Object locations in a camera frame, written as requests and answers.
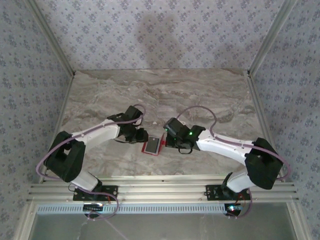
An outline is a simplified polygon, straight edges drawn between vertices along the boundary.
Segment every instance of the white ventilation grille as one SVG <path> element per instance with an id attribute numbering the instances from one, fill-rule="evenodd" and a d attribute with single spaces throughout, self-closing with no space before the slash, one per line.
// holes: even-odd
<path id="1" fill-rule="evenodd" d="M 115 205 L 103 207 L 103 214 L 115 211 Z M 218 203 L 190 204 L 121 204 L 117 214 L 214 214 L 225 213 L 225 205 Z M 41 204 L 38 214 L 82 214 L 83 204 Z"/>

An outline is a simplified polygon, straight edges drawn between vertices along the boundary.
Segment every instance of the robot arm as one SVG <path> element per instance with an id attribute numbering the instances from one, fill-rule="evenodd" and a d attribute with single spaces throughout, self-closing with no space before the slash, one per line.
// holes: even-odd
<path id="1" fill-rule="evenodd" d="M 125 113 L 109 116 L 102 123 L 86 130 L 71 134 L 66 131 L 60 132 L 50 149 L 67 139 L 78 137 L 59 147 L 43 164 L 66 183 L 71 182 L 87 191 L 98 192 L 102 186 L 101 181 L 82 169 L 86 151 L 119 136 L 125 136 L 129 143 L 146 142 L 148 133 L 143 128 L 137 129 L 137 125 L 134 125 L 137 122 L 123 123 L 135 120 L 142 114 L 140 110 L 130 106 Z"/>
<path id="2" fill-rule="evenodd" d="M 256 141 L 245 141 L 216 133 L 214 134 L 215 137 L 213 137 L 210 131 L 204 127 L 194 125 L 189 129 L 176 118 L 171 118 L 164 125 L 164 129 L 168 133 L 166 147 L 177 148 L 179 152 L 181 152 L 181 149 L 185 149 L 189 151 L 188 154 L 193 149 L 209 151 L 234 159 L 245 166 L 245 168 L 239 171 L 229 173 L 223 181 L 221 187 L 226 197 L 233 198 L 242 190 L 252 186 L 270 190 L 283 165 L 274 156 L 246 147 L 257 146 L 276 153 L 268 141 L 263 138 L 258 138 Z M 241 146 L 222 142 L 217 140 L 216 137 L 241 144 Z"/>

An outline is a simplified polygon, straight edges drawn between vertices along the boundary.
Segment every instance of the black mounting plate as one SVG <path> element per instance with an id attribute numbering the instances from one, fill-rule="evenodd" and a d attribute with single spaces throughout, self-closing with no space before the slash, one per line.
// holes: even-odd
<path id="1" fill-rule="evenodd" d="M 101 186 L 101 190 L 99 192 L 112 194 L 114 196 L 118 196 L 118 186 L 115 185 L 106 185 Z M 115 202 L 112 197 L 109 197 L 111 202 Z M 108 196 L 106 195 L 99 195 L 99 194 L 89 194 L 86 192 L 81 191 L 78 188 L 74 189 L 73 193 L 73 201 L 99 201 L 99 202 L 108 202 Z"/>
<path id="2" fill-rule="evenodd" d="M 246 200 L 246 201 L 250 200 L 250 195 L 249 195 L 249 193 L 247 193 L 247 189 L 242 190 L 241 192 L 239 192 L 239 194 L 243 195 L 244 200 Z M 228 201 L 228 200 L 236 201 L 236 200 L 238 200 L 238 197 L 225 196 L 223 194 L 221 185 L 206 185 L 204 195 L 206 196 L 206 199 L 208 201 Z"/>

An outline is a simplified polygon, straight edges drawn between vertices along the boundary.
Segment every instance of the gray marble tabletop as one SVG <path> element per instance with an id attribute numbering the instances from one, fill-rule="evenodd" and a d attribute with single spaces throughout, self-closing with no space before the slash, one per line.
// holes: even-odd
<path id="1" fill-rule="evenodd" d="M 262 136 L 243 71 L 219 68 L 78 71 L 60 130 L 85 130 L 124 112 L 129 105 L 143 104 L 147 112 L 142 126 L 150 135 L 160 137 L 169 118 L 158 117 L 158 100 L 176 100 L 177 113 L 192 105 L 210 108 L 218 117 L 216 133 L 243 140 Z M 209 128 L 213 117 L 204 109 L 194 108 L 180 120 L 190 127 Z M 226 174 L 239 167 L 236 161 L 212 152 L 184 155 L 165 147 L 159 156 L 152 156 L 142 153 L 142 146 L 107 141 L 86 153 L 83 167 L 106 177 Z"/>

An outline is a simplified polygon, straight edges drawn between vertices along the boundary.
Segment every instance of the patterned wallpaper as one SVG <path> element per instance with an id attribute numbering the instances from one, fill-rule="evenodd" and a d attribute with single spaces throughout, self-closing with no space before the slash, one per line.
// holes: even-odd
<path id="1" fill-rule="evenodd" d="M 254 79 L 277 149 L 291 164 L 311 233 L 320 240 L 320 2 L 301 0 Z"/>
<path id="2" fill-rule="evenodd" d="M 70 77 L 22 0 L 0 1 L 0 239 L 12 239 Z"/>
<path id="3" fill-rule="evenodd" d="M 36 0 L 74 70 L 248 69 L 283 0 Z"/>

